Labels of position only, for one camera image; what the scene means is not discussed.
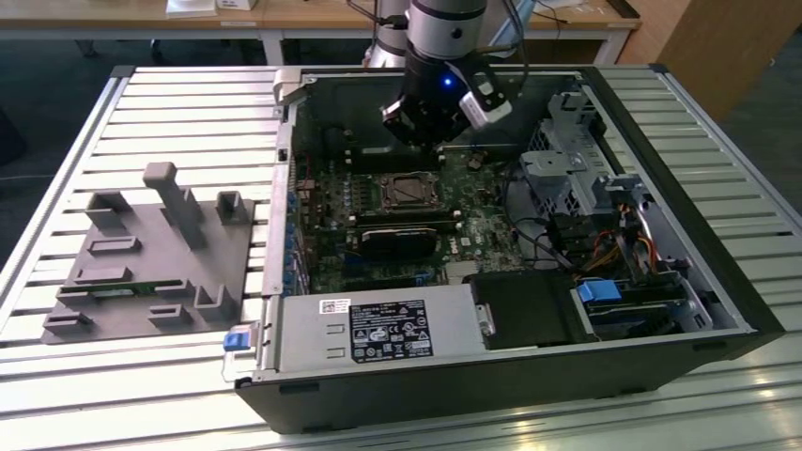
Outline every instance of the warning label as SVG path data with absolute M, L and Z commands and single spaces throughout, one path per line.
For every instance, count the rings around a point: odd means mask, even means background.
M 434 355 L 422 300 L 350 305 L 349 312 L 357 364 Z

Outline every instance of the blue tab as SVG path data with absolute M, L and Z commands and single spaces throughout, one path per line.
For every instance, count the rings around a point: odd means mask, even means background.
M 587 280 L 579 285 L 576 292 L 583 303 L 604 303 L 621 300 L 621 293 L 611 280 Z
M 222 339 L 222 349 L 226 352 L 232 350 L 248 350 L 250 348 L 250 334 L 248 332 L 229 332 Z

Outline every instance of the cpu socket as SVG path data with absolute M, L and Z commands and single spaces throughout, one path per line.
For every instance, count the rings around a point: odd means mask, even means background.
M 436 210 L 440 207 L 433 174 L 389 174 L 378 180 L 385 211 Z

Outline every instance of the motherboard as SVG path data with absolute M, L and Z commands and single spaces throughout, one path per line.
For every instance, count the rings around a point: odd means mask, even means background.
M 504 162 L 444 151 L 438 170 L 364 174 L 297 165 L 309 291 L 458 284 L 525 265 L 501 207 Z

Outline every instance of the blue drive latch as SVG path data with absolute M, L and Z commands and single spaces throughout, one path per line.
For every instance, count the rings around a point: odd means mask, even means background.
M 576 288 L 583 303 L 604 303 L 621 300 L 615 282 L 605 279 L 585 280 Z
M 240 324 L 230 328 L 230 331 L 225 334 L 225 338 L 222 338 L 222 349 L 225 352 L 248 350 L 256 344 L 257 337 L 253 324 Z

